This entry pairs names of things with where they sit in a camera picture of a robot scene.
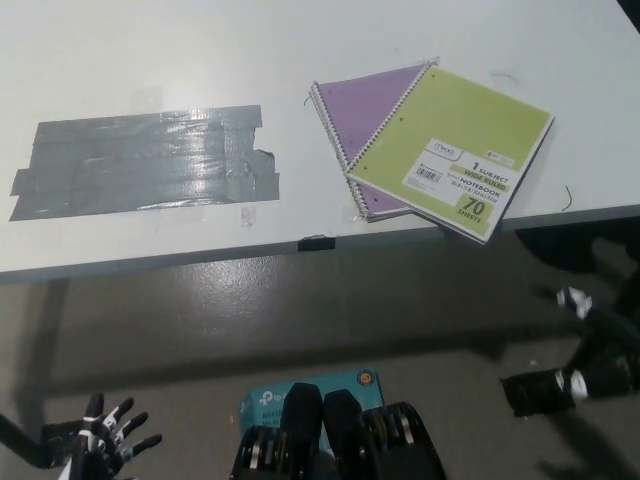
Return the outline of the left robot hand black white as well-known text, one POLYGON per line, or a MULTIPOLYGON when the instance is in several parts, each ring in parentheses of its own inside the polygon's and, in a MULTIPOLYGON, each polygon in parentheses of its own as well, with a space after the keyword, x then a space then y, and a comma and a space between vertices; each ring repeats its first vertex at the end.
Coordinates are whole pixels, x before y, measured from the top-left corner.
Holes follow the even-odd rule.
POLYGON ((154 434, 127 446, 125 440, 148 420, 149 414, 143 411, 123 421, 135 404, 134 398, 126 398, 107 413, 104 400, 102 393, 91 396, 60 479, 116 479, 127 463, 162 442, 163 436, 154 434))

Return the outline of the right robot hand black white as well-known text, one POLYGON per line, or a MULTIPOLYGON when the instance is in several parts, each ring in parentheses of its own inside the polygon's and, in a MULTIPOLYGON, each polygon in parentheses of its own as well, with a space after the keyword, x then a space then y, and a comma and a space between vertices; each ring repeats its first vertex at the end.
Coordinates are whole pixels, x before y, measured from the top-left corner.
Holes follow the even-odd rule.
POLYGON ((564 286, 557 302, 587 333, 568 363, 555 373, 559 391, 573 401, 639 392, 639 318, 626 317, 586 292, 564 286))

